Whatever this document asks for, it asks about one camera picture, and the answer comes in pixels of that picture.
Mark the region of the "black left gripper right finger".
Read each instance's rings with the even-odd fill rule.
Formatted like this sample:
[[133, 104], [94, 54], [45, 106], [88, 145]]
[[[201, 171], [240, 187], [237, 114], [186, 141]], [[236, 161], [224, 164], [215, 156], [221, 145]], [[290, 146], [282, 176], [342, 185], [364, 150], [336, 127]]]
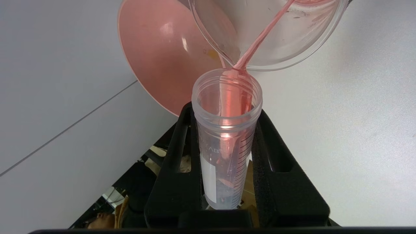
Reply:
[[325, 227], [330, 208], [265, 111], [252, 145], [253, 186], [262, 228]]

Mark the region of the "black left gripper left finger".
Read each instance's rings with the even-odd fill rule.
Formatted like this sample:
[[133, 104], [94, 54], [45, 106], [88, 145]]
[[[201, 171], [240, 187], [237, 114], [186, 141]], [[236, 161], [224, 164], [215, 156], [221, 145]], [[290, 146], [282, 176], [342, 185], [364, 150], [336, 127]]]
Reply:
[[[185, 147], [190, 148], [191, 170], [180, 172]], [[202, 171], [196, 119], [191, 103], [186, 104], [161, 170], [144, 209], [149, 228], [175, 228], [182, 214], [202, 210]]]

